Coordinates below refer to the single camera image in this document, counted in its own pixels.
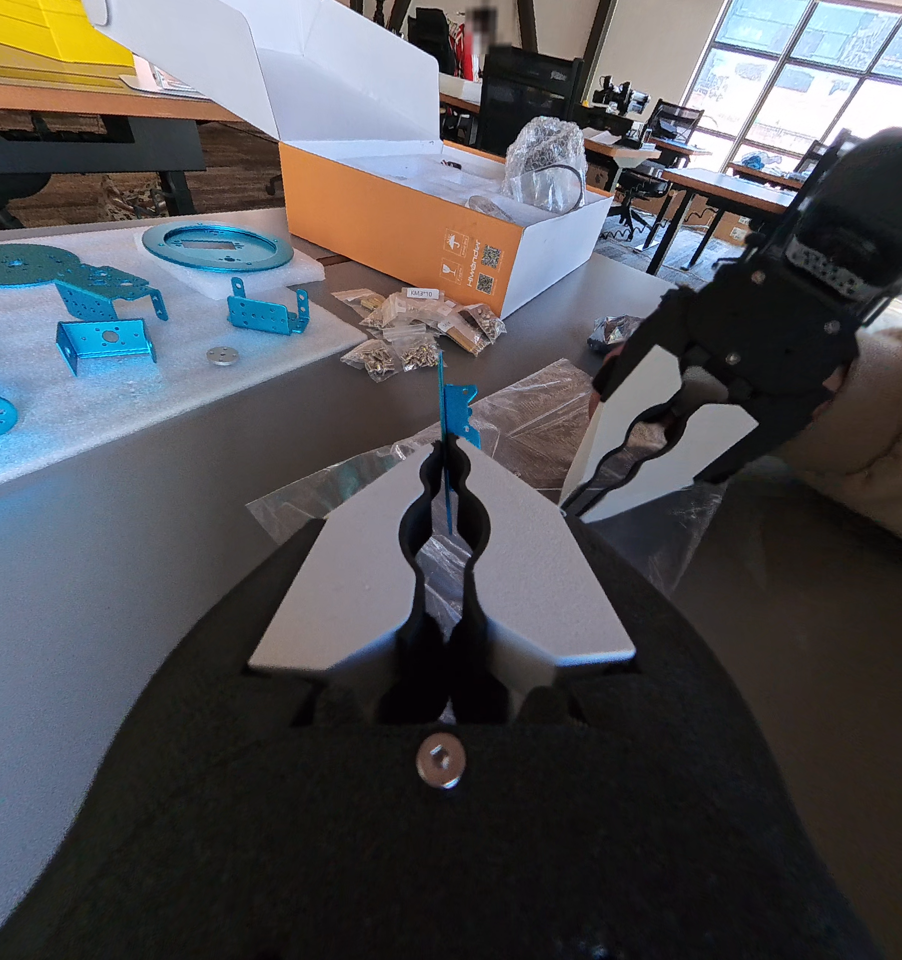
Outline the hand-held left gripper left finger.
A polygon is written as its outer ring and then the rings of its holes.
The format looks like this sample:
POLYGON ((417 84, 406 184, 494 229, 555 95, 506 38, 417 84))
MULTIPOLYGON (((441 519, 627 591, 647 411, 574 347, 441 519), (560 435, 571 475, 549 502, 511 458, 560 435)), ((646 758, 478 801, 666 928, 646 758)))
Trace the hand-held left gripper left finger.
POLYGON ((317 537, 248 666, 350 687, 366 703, 396 685, 433 699, 443 636, 417 556, 433 534, 439 442, 414 451, 317 524, 317 537))

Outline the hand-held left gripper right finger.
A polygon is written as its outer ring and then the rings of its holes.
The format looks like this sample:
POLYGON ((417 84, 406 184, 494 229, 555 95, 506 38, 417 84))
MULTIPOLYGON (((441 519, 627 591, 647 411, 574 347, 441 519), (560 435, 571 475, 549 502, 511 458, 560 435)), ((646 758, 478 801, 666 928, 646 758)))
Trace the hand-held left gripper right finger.
POLYGON ((451 481, 471 550, 461 622, 481 668, 526 695, 634 658, 557 506, 462 438, 451 439, 451 481))

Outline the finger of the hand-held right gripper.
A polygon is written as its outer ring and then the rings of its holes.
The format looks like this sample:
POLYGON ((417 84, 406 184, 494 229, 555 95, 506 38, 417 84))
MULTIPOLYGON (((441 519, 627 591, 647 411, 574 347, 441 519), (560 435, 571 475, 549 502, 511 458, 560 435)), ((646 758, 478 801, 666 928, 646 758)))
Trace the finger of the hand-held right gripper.
POLYGON ((677 490, 671 467, 665 463, 663 475, 654 478, 651 474, 657 472, 661 463, 646 461, 629 481, 606 490, 589 507, 584 507, 582 499, 601 462, 625 445, 639 417, 670 402, 680 388, 678 359, 654 345, 608 399, 598 404, 562 487, 561 508, 567 515, 581 520, 605 520, 677 490))
POLYGON ((639 462, 632 478, 606 491, 578 517, 586 523, 600 522, 691 486, 698 474, 757 425, 757 420, 738 405, 700 406, 687 417, 675 443, 639 462))

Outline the person's right forearm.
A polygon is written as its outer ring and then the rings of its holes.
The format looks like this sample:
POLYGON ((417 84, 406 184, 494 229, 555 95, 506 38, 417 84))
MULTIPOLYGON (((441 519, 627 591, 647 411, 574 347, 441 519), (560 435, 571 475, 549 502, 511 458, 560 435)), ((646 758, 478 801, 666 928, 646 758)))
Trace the person's right forearm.
POLYGON ((902 328, 861 331, 830 404, 775 455, 812 489, 902 540, 902 328))

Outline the wooden office desk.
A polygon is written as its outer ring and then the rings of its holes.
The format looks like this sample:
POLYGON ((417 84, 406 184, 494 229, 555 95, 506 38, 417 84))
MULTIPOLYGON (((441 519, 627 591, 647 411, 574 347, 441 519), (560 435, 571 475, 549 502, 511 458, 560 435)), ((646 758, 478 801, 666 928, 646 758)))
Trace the wooden office desk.
POLYGON ((710 223, 691 260, 682 268, 684 271, 690 270, 697 263, 724 213, 744 216, 749 220, 756 218, 758 225, 767 222, 775 224, 796 197, 793 191, 774 190, 739 177, 696 168, 665 171, 662 179, 669 182, 670 186, 683 189, 684 196, 649 262, 649 275, 657 274, 695 197, 707 198, 709 206, 716 210, 716 218, 710 223))

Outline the grey desk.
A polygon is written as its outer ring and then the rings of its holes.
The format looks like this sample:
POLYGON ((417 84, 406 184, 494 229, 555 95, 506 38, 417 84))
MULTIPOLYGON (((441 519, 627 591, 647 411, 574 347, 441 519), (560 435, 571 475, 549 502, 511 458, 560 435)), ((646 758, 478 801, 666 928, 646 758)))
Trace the grey desk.
MULTIPOLYGON (((326 359, 0 486, 0 926, 152 673, 274 551, 246 503, 435 418, 428 378, 326 359)), ((673 603, 902 958, 902 541, 757 462, 673 603)))

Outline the bag of dark servo parts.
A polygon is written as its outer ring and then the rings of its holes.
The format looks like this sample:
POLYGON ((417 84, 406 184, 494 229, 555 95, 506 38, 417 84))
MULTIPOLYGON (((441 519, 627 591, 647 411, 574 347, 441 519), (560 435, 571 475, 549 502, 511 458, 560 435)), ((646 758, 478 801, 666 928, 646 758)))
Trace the bag of dark servo parts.
POLYGON ((593 353, 606 356, 625 344, 643 322, 643 317, 632 315, 598 318, 587 339, 587 346, 593 353))

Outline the clear plastic bag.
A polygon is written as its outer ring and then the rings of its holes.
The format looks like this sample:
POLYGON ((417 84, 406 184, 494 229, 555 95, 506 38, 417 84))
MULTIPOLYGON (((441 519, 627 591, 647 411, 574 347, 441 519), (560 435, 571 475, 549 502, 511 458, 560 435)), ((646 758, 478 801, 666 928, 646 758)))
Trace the clear plastic bag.
MULTIPOLYGON (((588 426, 590 378, 559 359, 524 379, 479 398, 471 423, 482 451, 553 502, 588 426)), ((334 463, 247 505, 277 544, 311 519, 321 519, 343 501, 427 446, 439 435, 434 424, 397 442, 334 463)), ((662 594, 673 593, 694 556, 724 486, 697 484, 592 526, 662 594)), ((447 537, 443 500, 434 503, 436 543, 425 549, 434 576, 429 601, 447 620, 460 610, 454 575, 463 568, 464 546, 447 537)))

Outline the pile of screw bags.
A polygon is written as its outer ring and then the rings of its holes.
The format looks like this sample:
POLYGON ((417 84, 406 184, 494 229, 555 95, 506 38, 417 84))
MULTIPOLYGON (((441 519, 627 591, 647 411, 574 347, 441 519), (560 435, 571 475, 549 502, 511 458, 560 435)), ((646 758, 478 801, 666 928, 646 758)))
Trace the pile of screw bags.
POLYGON ((504 321, 483 303, 461 305, 438 290, 404 288, 383 296, 368 289, 334 297, 361 317, 369 337, 341 357, 375 382, 439 365, 444 341, 478 355, 505 334, 504 321))

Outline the black office chair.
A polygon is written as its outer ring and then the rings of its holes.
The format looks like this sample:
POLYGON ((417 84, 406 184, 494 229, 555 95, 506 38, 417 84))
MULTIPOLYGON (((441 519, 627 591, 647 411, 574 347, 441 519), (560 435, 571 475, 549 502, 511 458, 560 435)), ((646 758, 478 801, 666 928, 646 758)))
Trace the black office chair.
POLYGON ((610 216, 617 215, 626 226, 628 241, 634 237, 636 224, 642 227, 649 225, 634 208, 634 201, 667 200, 671 186, 663 179, 663 172, 687 164, 694 152, 689 140, 704 113, 703 109, 657 101, 644 126, 642 144, 657 150, 658 157, 643 160, 635 168, 626 169, 620 174, 617 186, 622 201, 609 211, 610 216))

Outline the bubble wrap bundle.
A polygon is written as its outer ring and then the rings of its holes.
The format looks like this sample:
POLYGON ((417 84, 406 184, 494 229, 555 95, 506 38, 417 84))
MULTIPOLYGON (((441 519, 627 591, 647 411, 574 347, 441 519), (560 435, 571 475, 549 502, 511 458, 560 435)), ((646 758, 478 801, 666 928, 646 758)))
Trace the bubble wrap bundle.
POLYGON ((502 194, 555 214, 584 205, 587 161, 579 126, 553 116, 533 118, 507 148, 502 194))

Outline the large grid window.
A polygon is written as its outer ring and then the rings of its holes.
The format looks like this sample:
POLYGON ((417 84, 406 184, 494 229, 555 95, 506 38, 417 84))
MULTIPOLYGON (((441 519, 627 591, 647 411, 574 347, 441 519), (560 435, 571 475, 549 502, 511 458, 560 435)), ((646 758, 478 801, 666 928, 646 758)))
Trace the large grid window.
POLYGON ((841 130, 902 128, 902 2, 726 2, 684 104, 716 171, 756 151, 791 171, 841 130))

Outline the workbench with dark equipment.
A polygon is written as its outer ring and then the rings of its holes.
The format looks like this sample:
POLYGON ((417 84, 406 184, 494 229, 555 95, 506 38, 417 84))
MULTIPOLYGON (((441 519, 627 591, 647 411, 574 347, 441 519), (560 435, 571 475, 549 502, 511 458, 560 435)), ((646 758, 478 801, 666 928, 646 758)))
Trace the workbench with dark equipment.
MULTIPOLYGON (((657 150, 642 144, 644 126, 655 106, 644 122, 635 120, 644 114, 648 105, 649 95, 636 90, 629 82, 615 85, 611 77, 602 77, 591 98, 575 108, 575 121, 582 129, 587 152, 595 158, 612 161, 619 170, 656 159, 657 150)), ((693 147, 690 140, 689 146, 694 152, 688 162, 711 154, 709 150, 693 147)))

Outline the orange and white cardboard box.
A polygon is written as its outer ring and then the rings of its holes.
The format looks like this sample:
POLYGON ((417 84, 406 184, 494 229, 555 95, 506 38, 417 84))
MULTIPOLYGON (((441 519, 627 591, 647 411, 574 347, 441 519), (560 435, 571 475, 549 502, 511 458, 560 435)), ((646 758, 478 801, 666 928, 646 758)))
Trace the orange and white cardboard box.
POLYGON ((293 234, 503 318, 591 255, 610 198, 501 193, 439 140, 433 58, 334 1, 85 1, 92 25, 279 142, 293 234))

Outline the white foam tray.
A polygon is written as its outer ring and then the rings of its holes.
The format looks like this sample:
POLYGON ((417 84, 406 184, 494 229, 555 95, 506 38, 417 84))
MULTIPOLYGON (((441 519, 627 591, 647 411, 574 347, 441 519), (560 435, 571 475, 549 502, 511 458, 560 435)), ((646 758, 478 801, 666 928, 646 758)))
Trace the white foam tray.
POLYGON ((78 453, 241 392, 319 359, 343 354, 364 332, 313 304, 303 334, 280 336, 237 330, 224 299, 211 299, 149 268, 136 240, 143 224, 58 234, 37 240, 87 263, 110 265, 157 287, 169 321, 155 317, 150 300, 119 305, 121 316, 144 318, 156 348, 147 356, 80 364, 73 375, 55 342, 57 324, 70 317, 49 283, 0 288, 0 397, 19 412, 0 437, 0 485, 78 453), (241 354, 233 366, 206 359, 212 347, 241 354))

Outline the wooden workbench with black legs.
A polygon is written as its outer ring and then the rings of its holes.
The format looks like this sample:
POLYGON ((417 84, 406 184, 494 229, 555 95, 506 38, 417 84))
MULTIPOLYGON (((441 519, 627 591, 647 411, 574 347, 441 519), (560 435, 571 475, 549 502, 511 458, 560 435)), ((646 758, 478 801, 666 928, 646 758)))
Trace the wooden workbench with black legs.
POLYGON ((206 170, 200 127, 226 131, 231 166, 276 173, 277 146, 213 102, 80 86, 37 86, 0 79, 0 112, 27 127, 0 128, 0 228, 18 228, 10 201, 32 196, 53 175, 133 174, 155 177, 151 201, 135 214, 196 212, 186 175, 206 170))

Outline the yellow plastic bin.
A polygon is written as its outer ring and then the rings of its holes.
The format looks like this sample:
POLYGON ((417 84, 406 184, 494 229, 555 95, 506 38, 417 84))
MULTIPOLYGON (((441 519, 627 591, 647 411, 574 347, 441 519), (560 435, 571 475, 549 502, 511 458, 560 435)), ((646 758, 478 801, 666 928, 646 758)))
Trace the yellow plastic bin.
POLYGON ((0 44, 64 63, 133 67, 133 55, 98 32, 80 1, 0 1, 0 44))

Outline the blue multi-hole box bracket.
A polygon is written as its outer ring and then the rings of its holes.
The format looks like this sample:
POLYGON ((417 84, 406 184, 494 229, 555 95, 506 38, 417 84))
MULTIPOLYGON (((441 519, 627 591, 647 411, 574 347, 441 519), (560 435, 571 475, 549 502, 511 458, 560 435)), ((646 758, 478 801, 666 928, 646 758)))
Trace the blue multi-hole box bracket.
POLYGON ((307 291, 297 289, 297 311, 269 301, 255 300, 245 294, 240 277, 231 278, 233 293, 228 296, 228 321, 237 329, 292 335, 303 333, 310 322, 310 299, 307 291))

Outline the small blue angled bracket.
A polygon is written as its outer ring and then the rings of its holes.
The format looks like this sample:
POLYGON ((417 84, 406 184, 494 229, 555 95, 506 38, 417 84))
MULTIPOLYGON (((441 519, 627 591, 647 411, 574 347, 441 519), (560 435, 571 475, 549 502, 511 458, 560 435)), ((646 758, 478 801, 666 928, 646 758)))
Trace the small blue angled bracket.
POLYGON ((56 345, 76 377, 81 360, 147 356, 157 363, 143 318, 61 321, 57 324, 56 345))

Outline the wide teal flat bracket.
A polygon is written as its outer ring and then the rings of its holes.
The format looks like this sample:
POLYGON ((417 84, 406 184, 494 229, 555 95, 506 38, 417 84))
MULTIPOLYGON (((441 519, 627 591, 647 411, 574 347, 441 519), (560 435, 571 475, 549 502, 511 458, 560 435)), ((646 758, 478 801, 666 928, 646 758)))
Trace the wide teal flat bracket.
POLYGON ((155 315, 169 320, 161 291, 148 280, 111 266, 92 266, 78 263, 63 270, 54 284, 69 313, 80 321, 116 321, 119 319, 114 303, 134 302, 142 298, 152 301, 155 315))

